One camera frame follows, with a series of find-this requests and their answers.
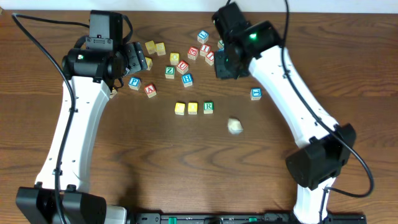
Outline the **green R block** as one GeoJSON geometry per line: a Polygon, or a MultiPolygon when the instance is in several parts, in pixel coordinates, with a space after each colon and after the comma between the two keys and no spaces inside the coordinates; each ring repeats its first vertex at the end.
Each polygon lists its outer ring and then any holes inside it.
{"type": "Polygon", "coordinates": [[[212,114],[214,112],[214,104],[211,101],[206,101],[203,103],[203,113],[212,114]]]}

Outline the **yellow o block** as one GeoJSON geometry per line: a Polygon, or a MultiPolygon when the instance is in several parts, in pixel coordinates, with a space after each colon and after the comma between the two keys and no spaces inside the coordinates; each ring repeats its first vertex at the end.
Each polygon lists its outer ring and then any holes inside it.
{"type": "Polygon", "coordinates": [[[197,102],[189,102],[188,103],[188,114],[197,114],[198,113],[198,103],[197,102]]]}
{"type": "Polygon", "coordinates": [[[171,52],[170,53],[170,64],[171,65],[177,65],[180,61],[180,55],[179,53],[171,52]]]}

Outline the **blue l block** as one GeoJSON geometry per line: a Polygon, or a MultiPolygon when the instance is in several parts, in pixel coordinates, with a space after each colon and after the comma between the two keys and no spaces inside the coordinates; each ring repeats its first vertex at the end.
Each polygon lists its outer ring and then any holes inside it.
{"type": "Polygon", "coordinates": [[[237,118],[228,118],[227,127],[230,134],[237,135],[243,132],[243,126],[237,118]]]}
{"type": "Polygon", "coordinates": [[[198,35],[197,35],[197,40],[201,43],[201,44],[205,44],[209,39],[209,33],[207,33],[207,31],[205,30],[201,30],[198,35]]]}

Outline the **yellow C block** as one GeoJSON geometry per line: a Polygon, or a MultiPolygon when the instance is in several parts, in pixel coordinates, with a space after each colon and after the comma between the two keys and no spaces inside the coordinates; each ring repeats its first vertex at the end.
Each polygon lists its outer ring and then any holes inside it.
{"type": "Polygon", "coordinates": [[[185,114],[185,103],[177,102],[175,104],[175,114],[184,115],[185,114]]]}

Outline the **green 4 block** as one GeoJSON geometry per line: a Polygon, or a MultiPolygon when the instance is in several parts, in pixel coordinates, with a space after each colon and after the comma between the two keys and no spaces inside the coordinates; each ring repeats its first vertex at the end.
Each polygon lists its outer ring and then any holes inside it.
{"type": "Polygon", "coordinates": [[[224,48],[224,42],[222,40],[218,41],[218,48],[223,49],[224,48]]]}

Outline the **red i block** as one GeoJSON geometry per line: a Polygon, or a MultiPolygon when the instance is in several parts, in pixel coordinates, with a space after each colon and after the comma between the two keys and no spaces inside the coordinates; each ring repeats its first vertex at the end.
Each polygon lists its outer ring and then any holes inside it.
{"type": "Polygon", "coordinates": [[[208,52],[208,54],[205,56],[205,62],[209,65],[213,65],[215,61],[215,54],[213,51],[208,52]]]}
{"type": "Polygon", "coordinates": [[[211,46],[207,44],[202,44],[199,49],[200,56],[203,57],[206,57],[210,51],[211,51],[211,46]]]}

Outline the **blue P block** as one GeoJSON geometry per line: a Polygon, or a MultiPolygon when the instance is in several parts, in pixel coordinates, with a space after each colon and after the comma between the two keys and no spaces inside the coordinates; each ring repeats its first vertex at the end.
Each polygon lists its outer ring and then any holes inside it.
{"type": "Polygon", "coordinates": [[[136,77],[131,77],[128,85],[130,89],[138,91],[141,87],[141,80],[136,77]]]}

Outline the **yellow S block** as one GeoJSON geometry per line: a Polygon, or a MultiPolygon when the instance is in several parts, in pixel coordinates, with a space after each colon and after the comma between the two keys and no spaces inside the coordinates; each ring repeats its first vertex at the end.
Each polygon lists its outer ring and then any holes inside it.
{"type": "Polygon", "coordinates": [[[155,51],[158,56],[165,55],[166,54],[165,44],[163,42],[157,43],[155,45],[155,51]]]}

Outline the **red I block upper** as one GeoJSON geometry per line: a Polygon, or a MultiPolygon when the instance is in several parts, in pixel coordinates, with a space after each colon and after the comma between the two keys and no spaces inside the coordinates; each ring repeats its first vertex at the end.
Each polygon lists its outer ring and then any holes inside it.
{"type": "Polygon", "coordinates": [[[211,51],[211,46],[207,44],[202,44],[199,49],[200,56],[203,57],[206,57],[210,51],[211,51]]]}

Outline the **green Z block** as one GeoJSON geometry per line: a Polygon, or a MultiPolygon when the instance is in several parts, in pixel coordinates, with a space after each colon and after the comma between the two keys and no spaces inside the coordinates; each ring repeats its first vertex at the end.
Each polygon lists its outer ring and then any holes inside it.
{"type": "Polygon", "coordinates": [[[167,79],[174,79],[175,78],[175,67],[166,66],[166,68],[165,68],[165,77],[167,79]]]}

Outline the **blue L block top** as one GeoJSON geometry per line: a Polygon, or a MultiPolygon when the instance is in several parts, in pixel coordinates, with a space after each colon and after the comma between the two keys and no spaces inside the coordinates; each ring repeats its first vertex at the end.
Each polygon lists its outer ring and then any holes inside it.
{"type": "Polygon", "coordinates": [[[201,43],[201,44],[205,44],[209,39],[209,33],[207,33],[207,31],[205,30],[201,30],[198,35],[197,35],[197,40],[201,43]]]}

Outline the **blue T block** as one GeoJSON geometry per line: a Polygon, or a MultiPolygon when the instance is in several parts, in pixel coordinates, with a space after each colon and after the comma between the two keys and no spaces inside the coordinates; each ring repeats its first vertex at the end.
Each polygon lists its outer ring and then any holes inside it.
{"type": "Polygon", "coordinates": [[[260,100],[262,97],[262,90],[260,88],[252,88],[250,91],[252,101],[260,100]]]}

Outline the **red U block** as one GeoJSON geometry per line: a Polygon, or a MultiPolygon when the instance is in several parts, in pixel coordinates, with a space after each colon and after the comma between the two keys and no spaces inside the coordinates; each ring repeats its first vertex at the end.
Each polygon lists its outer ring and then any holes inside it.
{"type": "Polygon", "coordinates": [[[177,64],[176,69],[177,69],[177,71],[178,71],[180,74],[184,75],[184,74],[186,74],[186,73],[188,72],[189,65],[188,65],[188,63],[187,63],[186,61],[181,60],[181,61],[179,61],[179,63],[177,64]]]}

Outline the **blue H block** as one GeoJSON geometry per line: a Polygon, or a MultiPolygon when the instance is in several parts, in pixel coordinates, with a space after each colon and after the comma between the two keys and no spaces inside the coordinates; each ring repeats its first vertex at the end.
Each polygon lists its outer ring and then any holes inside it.
{"type": "Polygon", "coordinates": [[[182,75],[182,83],[183,83],[183,86],[185,88],[189,87],[189,86],[192,86],[193,85],[192,74],[191,73],[187,73],[187,74],[182,75]]]}

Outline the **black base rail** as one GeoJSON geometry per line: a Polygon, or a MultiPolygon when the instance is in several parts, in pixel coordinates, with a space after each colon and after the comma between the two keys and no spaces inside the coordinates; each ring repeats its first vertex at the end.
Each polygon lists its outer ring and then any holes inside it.
{"type": "MultiPolygon", "coordinates": [[[[250,215],[178,215],[137,213],[128,223],[135,224],[242,224],[242,223],[299,223],[290,213],[264,213],[250,215]]],[[[332,215],[323,220],[326,224],[367,224],[365,215],[332,215]]]]}

